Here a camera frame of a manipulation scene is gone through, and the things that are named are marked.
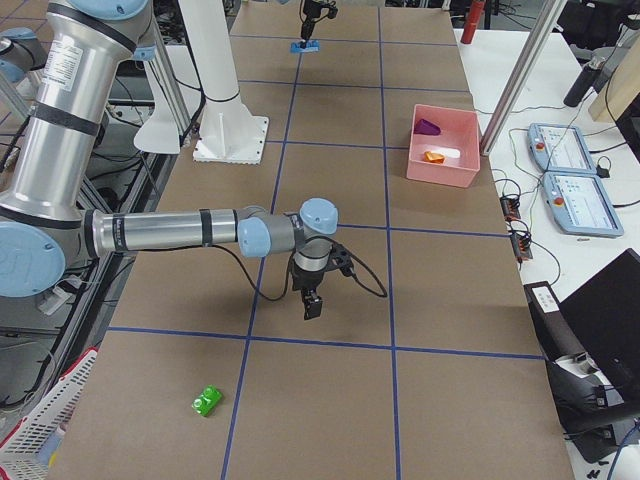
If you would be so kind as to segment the blue block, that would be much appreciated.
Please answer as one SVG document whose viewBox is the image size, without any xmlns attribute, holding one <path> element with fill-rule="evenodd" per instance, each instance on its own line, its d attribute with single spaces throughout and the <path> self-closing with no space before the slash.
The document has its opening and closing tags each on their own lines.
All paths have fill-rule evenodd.
<svg viewBox="0 0 640 480">
<path fill-rule="evenodd" d="M 290 45 L 290 52 L 294 54 L 312 53 L 320 50 L 320 43 L 317 40 L 297 41 Z"/>
</svg>

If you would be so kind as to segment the green block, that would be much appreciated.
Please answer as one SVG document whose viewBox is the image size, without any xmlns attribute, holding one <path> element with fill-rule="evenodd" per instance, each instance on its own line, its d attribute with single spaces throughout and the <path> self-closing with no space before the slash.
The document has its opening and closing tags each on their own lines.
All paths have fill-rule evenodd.
<svg viewBox="0 0 640 480">
<path fill-rule="evenodd" d="M 203 417 L 210 415 L 223 399 L 222 392 L 214 385 L 207 385 L 193 400 L 192 409 Z"/>
</svg>

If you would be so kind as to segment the purple block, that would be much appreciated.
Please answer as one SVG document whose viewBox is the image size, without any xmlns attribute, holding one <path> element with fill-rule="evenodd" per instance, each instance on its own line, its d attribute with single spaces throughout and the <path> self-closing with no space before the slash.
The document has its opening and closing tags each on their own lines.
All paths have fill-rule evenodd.
<svg viewBox="0 0 640 480">
<path fill-rule="evenodd" d="M 414 135 L 439 136 L 441 132 L 437 124 L 424 118 L 418 119 L 413 128 Z"/>
</svg>

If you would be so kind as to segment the orange block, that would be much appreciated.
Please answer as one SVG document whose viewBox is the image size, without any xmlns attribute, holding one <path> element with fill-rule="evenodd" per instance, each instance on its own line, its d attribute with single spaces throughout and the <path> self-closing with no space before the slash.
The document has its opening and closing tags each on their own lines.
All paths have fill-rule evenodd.
<svg viewBox="0 0 640 480">
<path fill-rule="evenodd" d="M 443 164 L 446 156 L 434 151 L 426 151 L 424 153 L 424 161 L 427 163 Z"/>
</svg>

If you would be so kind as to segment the pink plastic box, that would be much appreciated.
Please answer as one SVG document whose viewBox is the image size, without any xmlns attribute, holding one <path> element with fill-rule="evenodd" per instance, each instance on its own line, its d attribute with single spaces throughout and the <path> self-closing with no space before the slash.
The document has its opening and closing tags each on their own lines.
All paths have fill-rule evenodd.
<svg viewBox="0 0 640 480">
<path fill-rule="evenodd" d="M 416 104 L 406 177 L 467 188 L 479 170 L 477 114 L 468 110 Z"/>
</svg>

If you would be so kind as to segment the white label in box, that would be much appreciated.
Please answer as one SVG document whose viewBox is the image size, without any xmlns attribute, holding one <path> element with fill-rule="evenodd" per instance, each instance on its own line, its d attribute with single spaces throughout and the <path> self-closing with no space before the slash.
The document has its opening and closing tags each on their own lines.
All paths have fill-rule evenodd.
<svg viewBox="0 0 640 480">
<path fill-rule="evenodd" d="M 461 151 L 455 148 L 433 146 L 429 151 L 439 152 L 445 155 L 446 158 L 459 158 L 461 156 Z"/>
</svg>

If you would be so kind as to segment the blue tape line lengthwise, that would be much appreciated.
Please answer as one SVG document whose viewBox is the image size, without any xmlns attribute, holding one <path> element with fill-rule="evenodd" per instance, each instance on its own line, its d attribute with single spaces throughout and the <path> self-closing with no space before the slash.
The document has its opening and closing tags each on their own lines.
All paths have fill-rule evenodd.
<svg viewBox="0 0 640 480">
<path fill-rule="evenodd" d="M 383 178 L 384 178 L 384 207 L 385 207 L 385 235 L 387 251 L 387 277 L 388 277 L 388 303 L 389 303 L 389 329 L 390 329 L 390 358 L 391 358 L 391 379 L 392 379 L 392 404 L 393 404 L 393 427 L 394 427 L 394 452 L 395 452 L 395 479 L 402 479 L 402 456 L 401 456 L 401 430 L 400 430 L 400 405 L 398 397 L 398 359 L 396 345 L 395 327 L 395 303 L 394 303 L 394 278 L 393 278 L 393 252 L 392 235 L 390 221 L 390 183 L 389 183 L 389 162 L 386 134 L 386 106 L 385 106 L 385 85 L 384 85 L 384 55 L 382 41 L 382 9 L 377 7 L 377 44 L 379 54 L 379 80 L 380 80 L 380 113 L 381 113 L 381 141 L 383 152 Z"/>
</svg>

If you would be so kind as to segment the blue tape line crosswise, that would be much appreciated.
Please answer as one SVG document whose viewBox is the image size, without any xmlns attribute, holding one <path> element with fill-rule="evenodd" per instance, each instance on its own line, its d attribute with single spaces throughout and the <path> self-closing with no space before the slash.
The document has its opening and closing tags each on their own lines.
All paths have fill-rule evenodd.
<svg viewBox="0 0 640 480">
<path fill-rule="evenodd" d="M 517 360 L 533 360 L 533 361 L 544 360 L 543 356 L 535 355 L 535 354 L 485 352 L 485 351 L 474 351 L 474 350 L 439 349 L 439 348 L 410 347 L 410 346 L 393 346 L 393 345 L 386 345 L 386 344 L 358 343 L 358 342 L 331 341 L 331 340 L 294 339 L 294 338 L 255 336 L 255 335 L 236 335 L 236 334 L 211 333 L 211 332 L 201 332 L 201 331 L 152 329 L 152 328 L 141 328 L 141 327 L 110 326 L 110 327 L 107 327 L 107 331 L 118 332 L 118 333 L 138 333 L 138 334 L 151 334 L 151 335 L 164 335 L 164 336 L 215 338 L 215 339 L 226 339 L 226 340 L 243 340 L 243 341 L 248 340 L 252 342 L 263 342 L 263 343 L 266 342 L 266 343 L 282 343 L 282 344 L 294 344 L 294 345 L 328 346 L 328 347 L 381 350 L 381 351 L 394 351 L 394 352 L 428 353 L 428 354 L 467 356 L 467 357 L 478 357 L 478 358 L 502 358 L 502 359 L 517 359 Z"/>
</svg>

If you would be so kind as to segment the upper teach pendant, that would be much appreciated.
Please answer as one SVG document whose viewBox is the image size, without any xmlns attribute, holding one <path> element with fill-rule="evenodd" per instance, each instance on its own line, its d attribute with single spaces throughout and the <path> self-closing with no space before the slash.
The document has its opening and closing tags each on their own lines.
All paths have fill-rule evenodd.
<svg viewBox="0 0 640 480">
<path fill-rule="evenodd" d="M 541 171 L 596 172 L 579 127 L 532 123 L 527 135 L 531 156 Z"/>
</svg>

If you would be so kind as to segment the teach pendant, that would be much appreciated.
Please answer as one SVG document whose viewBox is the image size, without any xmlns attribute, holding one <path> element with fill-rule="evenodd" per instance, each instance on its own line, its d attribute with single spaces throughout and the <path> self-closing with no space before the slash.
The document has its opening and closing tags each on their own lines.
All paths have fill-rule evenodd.
<svg viewBox="0 0 640 480">
<path fill-rule="evenodd" d="M 541 171 L 596 172 L 579 127 L 532 123 L 527 135 L 531 156 Z"/>
<path fill-rule="evenodd" d="M 542 176 L 542 188 L 551 215 L 563 233 L 603 238 L 624 234 L 597 176 L 549 171 Z"/>
</svg>

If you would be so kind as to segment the lower teach pendant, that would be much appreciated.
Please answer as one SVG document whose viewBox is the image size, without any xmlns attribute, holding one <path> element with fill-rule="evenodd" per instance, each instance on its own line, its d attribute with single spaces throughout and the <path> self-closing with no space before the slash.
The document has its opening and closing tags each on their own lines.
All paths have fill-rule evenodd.
<svg viewBox="0 0 640 480">
<path fill-rule="evenodd" d="M 603 238 L 624 234 L 597 176 L 549 171 L 542 176 L 542 188 L 551 215 L 563 233 Z"/>
</svg>

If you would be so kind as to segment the black bottle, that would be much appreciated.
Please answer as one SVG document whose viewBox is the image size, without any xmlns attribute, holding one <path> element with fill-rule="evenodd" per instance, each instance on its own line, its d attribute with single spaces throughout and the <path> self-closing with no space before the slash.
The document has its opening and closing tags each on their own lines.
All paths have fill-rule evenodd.
<svg viewBox="0 0 640 480">
<path fill-rule="evenodd" d="M 605 57 L 596 55 L 583 65 L 580 74 L 563 99 L 565 106 L 577 107 L 583 101 L 587 91 L 600 75 L 605 63 Z"/>
</svg>

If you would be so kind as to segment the black laptop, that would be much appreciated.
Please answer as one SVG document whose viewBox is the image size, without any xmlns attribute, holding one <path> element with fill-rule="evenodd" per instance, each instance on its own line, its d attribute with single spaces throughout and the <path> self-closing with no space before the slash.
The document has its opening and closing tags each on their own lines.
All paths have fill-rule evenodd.
<svg viewBox="0 0 640 480">
<path fill-rule="evenodd" d="M 639 254 L 628 248 L 560 304 L 561 313 L 624 399 L 639 399 Z"/>
</svg>

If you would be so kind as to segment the white perforated basket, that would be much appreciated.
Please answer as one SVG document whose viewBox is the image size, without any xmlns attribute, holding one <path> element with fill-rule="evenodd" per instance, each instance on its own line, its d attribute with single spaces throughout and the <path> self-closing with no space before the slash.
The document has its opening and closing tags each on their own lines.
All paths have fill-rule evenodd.
<svg viewBox="0 0 640 480">
<path fill-rule="evenodd" d="M 2 479 L 45 479 L 98 354 L 87 349 L 1 441 Z"/>
</svg>

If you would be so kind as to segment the aluminium frame post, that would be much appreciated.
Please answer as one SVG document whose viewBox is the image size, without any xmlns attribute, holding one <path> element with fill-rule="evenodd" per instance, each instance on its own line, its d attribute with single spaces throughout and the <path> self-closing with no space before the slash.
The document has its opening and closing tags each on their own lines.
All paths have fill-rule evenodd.
<svg viewBox="0 0 640 480">
<path fill-rule="evenodd" d="M 526 80 L 533 70 L 548 36 L 553 31 L 557 21 L 567 4 L 567 0 L 545 1 L 541 12 L 535 21 L 517 61 L 507 80 L 505 88 L 499 98 L 487 128 L 480 141 L 480 154 L 489 156 L 493 150 L 507 119 L 522 92 Z"/>
</svg>

